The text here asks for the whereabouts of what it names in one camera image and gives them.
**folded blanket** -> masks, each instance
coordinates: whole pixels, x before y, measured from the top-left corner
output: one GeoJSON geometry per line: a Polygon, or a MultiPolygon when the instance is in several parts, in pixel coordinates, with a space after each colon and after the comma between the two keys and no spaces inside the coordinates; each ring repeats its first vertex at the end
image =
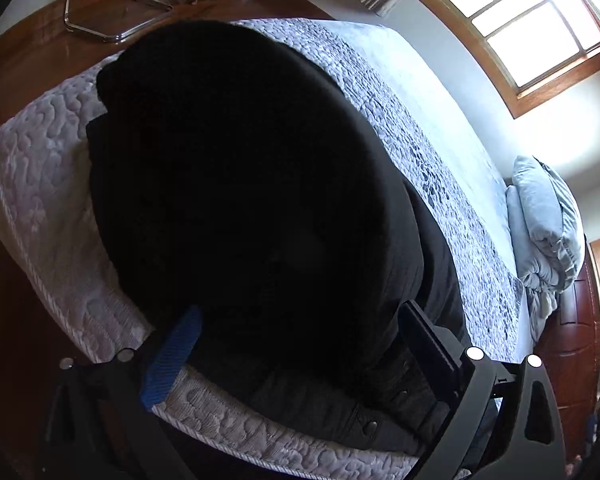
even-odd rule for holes
{"type": "Polygon", "coordinates": [[[511,242],[537,342],[557,308],[557,294],[571,286],[582,268],[584,231],[571,191],[547,165],[517,157],[513,183],[507,189],[511,242]]]}

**blue textured pad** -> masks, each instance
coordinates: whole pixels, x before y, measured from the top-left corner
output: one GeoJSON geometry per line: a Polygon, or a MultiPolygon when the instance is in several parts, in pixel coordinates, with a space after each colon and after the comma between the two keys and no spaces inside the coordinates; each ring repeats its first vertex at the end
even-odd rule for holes
{"type": "Polygon", "coordinates": [[[142,377],[140,399],[148,410],[167,398],[201,332],[202,311],[197,305],[190,306],[169,332],[142,377]]]}

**white bed sheet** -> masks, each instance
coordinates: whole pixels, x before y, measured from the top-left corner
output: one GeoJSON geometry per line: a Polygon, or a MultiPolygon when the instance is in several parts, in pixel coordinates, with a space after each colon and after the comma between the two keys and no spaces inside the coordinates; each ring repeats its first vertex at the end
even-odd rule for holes
{"type": "MultiPolygon", "coordinates": [[[[411,45],[394,30],[375,25],[322,22],[364,57],[400,98],[413,119],[455,176],[496,246],[504,264],[516,273],[509,233],[506,186],[458,104],[411,45]]],[[[0,206],[0,239],[20,264],[0,206]]],[[[532,352],[533,340],[524,300],[516,357],[532,352]]]]}

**metal chair leg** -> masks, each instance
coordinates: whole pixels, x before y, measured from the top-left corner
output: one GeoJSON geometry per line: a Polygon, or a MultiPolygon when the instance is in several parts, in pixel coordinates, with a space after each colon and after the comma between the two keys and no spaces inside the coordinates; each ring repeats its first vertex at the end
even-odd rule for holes
{"type": "Polygon", "coordinates": [[[90,34],[92,36],[95,36],[96,38],[99,38],[100,40],[104,41],[105,43],[113,43],[116,41],[122,41],[125,38],[128,38],[129,36],[131,36],[132,34],[138,32],[139,30],[149,27],[149,26],[153,25],[154,23],[160,22],[161,20],[163,20],[166,17],[168,12],[173,10],[173,6],[171,4],[168,4],[167,2],[162,2],[160,0],[140,0],[140,1],[142,1],[143,3],[146,3],[147,5],[160,7],[161,9],[165,10],[165,13],[161,14],[160,16],[155,16],[154,18],[146,20],[145,22],[139,23],[138,25],[135,25],[134,27],[128,28],[127,30],[120,32],[119,34],[103,34],[102,32],[93,30],[92,28],[87,28],[87,27],[83,27],[81,25],[77,25],[76,23],[72,23],[71,20],[69,19],[69,7],[70,7],[71,0],[65,0],[65,2],[64,2],[64,24],[65,24],[66,28],[70,31],[76,30],[79,32],[84,32],[86,34],[90,34]]]}

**black jacket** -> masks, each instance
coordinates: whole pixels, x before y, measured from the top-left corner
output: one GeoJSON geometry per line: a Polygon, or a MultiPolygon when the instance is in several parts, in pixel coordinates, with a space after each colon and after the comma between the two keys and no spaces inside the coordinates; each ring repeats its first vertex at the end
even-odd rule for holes
{"type": "Polygon", "coordinates": [[[193,22],[139,40],[97,89],[94,213],[147,319],[199,304],[190,362],[234,397],[318,438],[422,453],[448,409],[395,314],[416,299],[469,344],[458,279],[425,203],[333,80],[257,32],[193,22]]]}

